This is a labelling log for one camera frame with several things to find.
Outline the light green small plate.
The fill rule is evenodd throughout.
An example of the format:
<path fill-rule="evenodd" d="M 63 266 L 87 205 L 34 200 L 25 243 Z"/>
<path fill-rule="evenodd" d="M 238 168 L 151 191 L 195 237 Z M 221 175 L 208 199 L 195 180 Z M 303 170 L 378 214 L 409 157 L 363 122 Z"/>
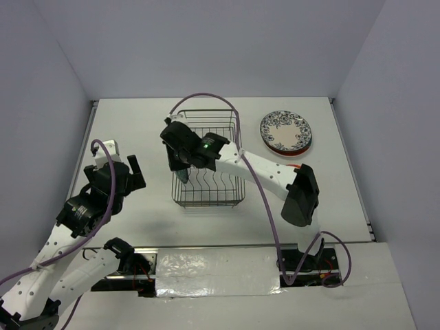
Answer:
<path fill-rule="evenodd" d="M 190 174 L 190 168 L 183 168 L 180 170 L 177 170 L 175 175 L 178 178 L 178 180 L 182 184 L 187 184 L 189 181 L 189 174 Z"/>

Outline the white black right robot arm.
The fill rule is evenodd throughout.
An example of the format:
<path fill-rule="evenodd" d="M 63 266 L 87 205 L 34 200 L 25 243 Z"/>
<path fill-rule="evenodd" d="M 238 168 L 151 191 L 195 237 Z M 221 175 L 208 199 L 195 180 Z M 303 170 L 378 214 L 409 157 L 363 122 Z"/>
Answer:
<path fill-rule="evenodd" d="M 269 191 L 283 201 L 280 215 L 300 230 L 297 241 L 300 264 L 313 269 L 323 260 L 320 226 L 313 220 L 318 207 L 319 187 L 313 169 L 282 165 L 239 148 L 237 144 L 215 133 L 199 137 L 185 123 L 166 119 L 160 133 L 166 146 L 172 171 L 195 167 L 234 175 L 254 182 L 262 191 Z"/>

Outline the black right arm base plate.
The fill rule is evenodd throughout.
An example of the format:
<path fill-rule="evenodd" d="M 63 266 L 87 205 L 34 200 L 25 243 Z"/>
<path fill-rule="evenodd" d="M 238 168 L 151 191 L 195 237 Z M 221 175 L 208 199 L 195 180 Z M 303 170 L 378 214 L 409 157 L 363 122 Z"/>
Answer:
<path fill-rule="evenodd" d="M 303 253 L 298 250 L 282 250 L 283 264 L 287 272 L 295 272 L 303 257 Z M 307 255 L 300 269 L 300 273 L 310 273 L 318 271 L 338 270 L 339 264 L 336 251 L 333 248 L 325 247 L 317 256 Z"/>

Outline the red and teal patterned plate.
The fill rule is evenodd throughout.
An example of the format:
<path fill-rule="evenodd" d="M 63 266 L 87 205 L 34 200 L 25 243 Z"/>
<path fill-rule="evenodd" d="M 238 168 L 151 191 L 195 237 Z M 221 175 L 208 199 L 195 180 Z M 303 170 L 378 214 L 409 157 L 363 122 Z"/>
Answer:
<path fill-rule="evenodd" d="M 278 150 L 277 148 L 275 148 L 273 146 L 270 146 L 268 143 L 265 143 L 265 145 L 269 150 L 271 150 L 272 152 L 274 152 L 277 155 L 280 155 L 283 157 L 297 157 L 299 155 L 306 153 L 311 148 L 312 141 L 313 140 L 310 139 L 310 141 L 308 142 L 308 144 L 306 146 L 298 149 L 297 151 L 283 151 L 283 150 Z"/>

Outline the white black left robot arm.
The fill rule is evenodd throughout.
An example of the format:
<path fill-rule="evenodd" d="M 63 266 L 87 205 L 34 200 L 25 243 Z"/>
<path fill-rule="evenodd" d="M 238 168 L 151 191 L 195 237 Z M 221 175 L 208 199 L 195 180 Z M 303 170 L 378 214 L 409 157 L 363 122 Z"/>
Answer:
<path fill-rule="evenodd" d="M 88 184 L 65 202 L 33 264 L 17 275 L 14 287 L 2 295 L 2 329 L 54 329 L 68 304 L 101 278 L 136 269 L 141 256 L 116 237 L 78 269 L 66 273 L 78 253 L 78 244 L 99 225 L 109 222 L 106 211 L 117 215 L 125 197 L 146 187 L 136 156 L 127 159 L 127 163 L 112 161 L 85 167 Z"/>

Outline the blue floral white plate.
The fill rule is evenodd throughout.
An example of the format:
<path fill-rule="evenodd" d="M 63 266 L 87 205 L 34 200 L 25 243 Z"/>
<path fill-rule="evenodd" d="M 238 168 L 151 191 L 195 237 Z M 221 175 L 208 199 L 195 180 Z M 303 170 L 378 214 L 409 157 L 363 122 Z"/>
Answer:
<path fill-rule="evenodd" d="M 261 120 L 259 131 L 264 143 L 283 151 L 297 151 L 312 139 L 308 121 L 285 110 L 268 113 Z"/>

